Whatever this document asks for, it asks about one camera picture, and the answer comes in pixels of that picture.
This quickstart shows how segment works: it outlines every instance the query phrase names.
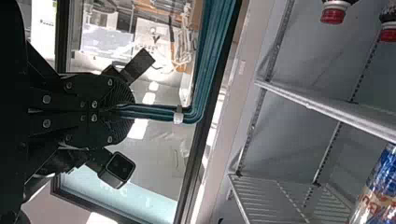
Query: camera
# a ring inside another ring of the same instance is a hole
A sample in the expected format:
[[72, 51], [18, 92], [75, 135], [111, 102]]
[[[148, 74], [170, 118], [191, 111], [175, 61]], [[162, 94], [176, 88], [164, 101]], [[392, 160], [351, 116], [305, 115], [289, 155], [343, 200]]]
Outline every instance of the camera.
[[112, 188], [120, 189], [131, 178], [135, 167], [133, 161], [115, 152], [98, 176]]

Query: can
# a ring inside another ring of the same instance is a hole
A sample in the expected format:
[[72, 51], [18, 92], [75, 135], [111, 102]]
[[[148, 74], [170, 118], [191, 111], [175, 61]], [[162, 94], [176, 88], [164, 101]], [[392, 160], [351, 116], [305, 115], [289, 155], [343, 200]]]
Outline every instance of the can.
[[396, 146], [388, 144], [367, 178], [349, 224], [396, 224]]

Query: bolt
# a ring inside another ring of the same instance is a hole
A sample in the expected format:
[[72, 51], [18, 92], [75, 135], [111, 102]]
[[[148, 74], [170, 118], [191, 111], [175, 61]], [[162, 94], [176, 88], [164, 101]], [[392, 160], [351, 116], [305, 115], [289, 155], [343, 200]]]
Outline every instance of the bolt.
[[67, 82], [67, 83], [66, 83], [66, 88], [67, 88], [68, 90], [72, 89], [72, 87], [73, 87], [73, 83], [71, 83], [71, 82]]
[[50, 103], [50, 96], [49, 96], [49, 95], [43, 96], [43, 103], [44, 103], [45, 105], [47, 105], [47, 104]]
[[92, 121], [92, 122], [96, 122], [97, 120], [98, 120], [97, 115], [96, 115], [96, 114], [93, 114], [92, 117], [91, 117], [91, 121]]
[[66, 136], [66, 142], [70, 141], [71, 139], [72, 139], [72, 135], [71, 135], [71, 134], [68, 134], [68, 135]]
[[98, 103], [96, 101], [93, 101], [92, 102], [92, 108], [96, 108], [96, 107], [98, 107]]
[[44, 119], [43, 127], [44, 128], [49, 128], [50, 127], [50, 119]]

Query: red bottle cap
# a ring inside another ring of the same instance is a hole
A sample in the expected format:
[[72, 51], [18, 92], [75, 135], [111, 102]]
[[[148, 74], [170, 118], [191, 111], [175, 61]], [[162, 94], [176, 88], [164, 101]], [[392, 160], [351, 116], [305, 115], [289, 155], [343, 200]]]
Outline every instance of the red bottle cap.
[[341, 24], [343, 23], [345, 16], [346, 13], [342, 9], [327, 8], [323, 10], [320, 21], [328, 24]]
[[385, 29], [381, 31], [381, 41], [396, 42], [396, 29]]

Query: wire shelf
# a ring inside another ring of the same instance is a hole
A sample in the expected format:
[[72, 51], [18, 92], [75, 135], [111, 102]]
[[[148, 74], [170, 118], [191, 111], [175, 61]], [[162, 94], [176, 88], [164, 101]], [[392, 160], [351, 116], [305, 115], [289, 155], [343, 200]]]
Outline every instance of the wire shelf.
[[[350, 206], [333, 189], [229, 175], [233, 195], [247, 224], [346, 223]], [[305, 198], [314, 191], [314, 197]]]

